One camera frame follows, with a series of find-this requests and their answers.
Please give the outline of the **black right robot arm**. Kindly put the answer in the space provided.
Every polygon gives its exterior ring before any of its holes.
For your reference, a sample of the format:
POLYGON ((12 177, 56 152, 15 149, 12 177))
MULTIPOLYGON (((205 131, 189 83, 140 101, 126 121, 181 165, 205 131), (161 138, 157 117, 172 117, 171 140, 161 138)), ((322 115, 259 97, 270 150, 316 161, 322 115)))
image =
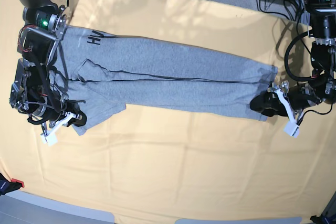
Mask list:
POLYGON ((33 125, 83 126, 85 114, 66 94, 50 86, 49 70, 71 15, 69 0, 20 0, 24 26, 18 34, 18 60, 9 103, 33 125))

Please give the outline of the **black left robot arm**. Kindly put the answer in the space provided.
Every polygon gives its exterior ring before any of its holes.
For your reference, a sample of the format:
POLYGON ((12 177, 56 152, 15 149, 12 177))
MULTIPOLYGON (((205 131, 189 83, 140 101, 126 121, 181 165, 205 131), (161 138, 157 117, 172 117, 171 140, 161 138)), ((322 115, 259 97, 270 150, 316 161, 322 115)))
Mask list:
POLYGON ((303 0, 304 11, 309 13, 311 30, 298 34, 286 49, 284 65, 286 74, 297 85, 287 82, 272 83, 250 102, 250 108, 267 117, 291 117, 321 103, 335 104, 335 0, 303 0), (305 37, 314 38, 309 52, 312 74, 296 76, 289 67, 289 55, 297 42, 305 37))

